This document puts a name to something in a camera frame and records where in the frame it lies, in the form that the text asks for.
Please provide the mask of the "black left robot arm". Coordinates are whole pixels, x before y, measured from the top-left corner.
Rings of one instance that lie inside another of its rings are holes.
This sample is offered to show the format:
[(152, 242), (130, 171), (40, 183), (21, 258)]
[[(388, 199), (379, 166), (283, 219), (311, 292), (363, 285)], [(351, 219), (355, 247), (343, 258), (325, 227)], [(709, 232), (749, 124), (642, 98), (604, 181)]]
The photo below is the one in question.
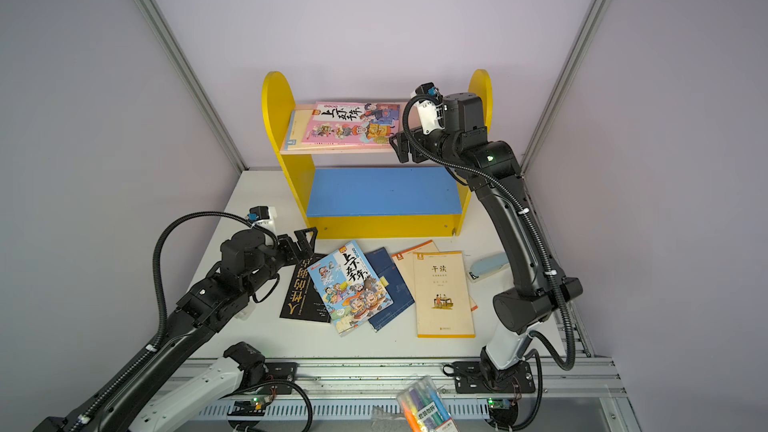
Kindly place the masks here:
[(126, 431), (160, 387), (278, 277), (282, 268), (311, 258), (317, 229), (274, 236), (253, 227), (220, 246), (218, 266), (193, 284), (165, 320), (166, 327), (132, 361), (80, 406), (47, 417), (37, 431)]

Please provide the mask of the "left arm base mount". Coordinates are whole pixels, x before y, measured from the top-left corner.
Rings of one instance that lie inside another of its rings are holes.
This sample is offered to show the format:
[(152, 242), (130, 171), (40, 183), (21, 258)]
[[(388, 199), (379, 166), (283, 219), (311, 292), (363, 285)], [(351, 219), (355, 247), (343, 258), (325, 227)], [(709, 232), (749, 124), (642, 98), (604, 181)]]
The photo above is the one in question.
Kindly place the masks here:
[(228, 418), (263, 417), (279, 395), (291, 395), (294, 389), (287, 383), (296, 380), (298, 363), (267, 360), (254, 346), (238, 342), (208, 367), (211, 384), (222, 385), (221, 400), (235, 395)]

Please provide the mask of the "pink cartoon cover book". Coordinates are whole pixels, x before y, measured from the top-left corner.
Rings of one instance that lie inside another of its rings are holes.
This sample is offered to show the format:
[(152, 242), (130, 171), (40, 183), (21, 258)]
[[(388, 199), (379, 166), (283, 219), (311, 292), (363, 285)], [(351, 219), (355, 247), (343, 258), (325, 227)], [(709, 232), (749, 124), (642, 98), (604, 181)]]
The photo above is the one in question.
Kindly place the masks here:
[(401, 105), (386, 102), (317, 102), (303, 141), (312, 145), (371, 148), (388, 145), (400, 129)]

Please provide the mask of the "beige book blue spine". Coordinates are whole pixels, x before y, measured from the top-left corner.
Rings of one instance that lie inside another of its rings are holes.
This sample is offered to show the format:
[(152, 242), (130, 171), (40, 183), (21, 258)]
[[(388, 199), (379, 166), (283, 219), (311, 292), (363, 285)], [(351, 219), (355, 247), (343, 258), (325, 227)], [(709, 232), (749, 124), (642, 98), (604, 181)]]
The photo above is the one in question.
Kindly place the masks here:
[(296, 109), (291, 113), (281, 148), (282, 154), (298, 154), (312, 149), (313, 144), (305, 140), (307, 126), (312, 114), (313, 109)]

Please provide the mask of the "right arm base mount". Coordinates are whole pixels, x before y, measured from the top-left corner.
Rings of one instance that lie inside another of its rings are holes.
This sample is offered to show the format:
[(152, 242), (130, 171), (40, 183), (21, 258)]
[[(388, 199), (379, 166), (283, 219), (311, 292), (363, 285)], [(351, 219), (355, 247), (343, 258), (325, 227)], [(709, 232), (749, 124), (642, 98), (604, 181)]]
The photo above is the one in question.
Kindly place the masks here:
[(531, 367), (519, 362), (496, 369), (490, 360), (454, 361), (442, 366), (458, 394), (529, 394), (536, 391)]

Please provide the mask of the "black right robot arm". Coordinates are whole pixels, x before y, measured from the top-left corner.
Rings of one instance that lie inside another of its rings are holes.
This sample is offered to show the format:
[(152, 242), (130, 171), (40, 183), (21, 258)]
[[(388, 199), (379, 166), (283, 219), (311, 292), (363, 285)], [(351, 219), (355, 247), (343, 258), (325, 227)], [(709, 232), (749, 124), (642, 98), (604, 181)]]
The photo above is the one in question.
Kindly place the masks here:
[(513, 285), (493, 298), (499, 323), (480, 353), (485, 376), (524, 361), (533, 341), (560, 369), (571, 370), (576, 344), (568, 304), (583, 288), (552, 255), (512, 148), (489, 139), (482, 98), (471, 92), (444, 95), (434, 84), (423, 84), (403, 110), (401, 131), (389, 142), (400, 162), (429, 160), (467, 186), (499, 237)]

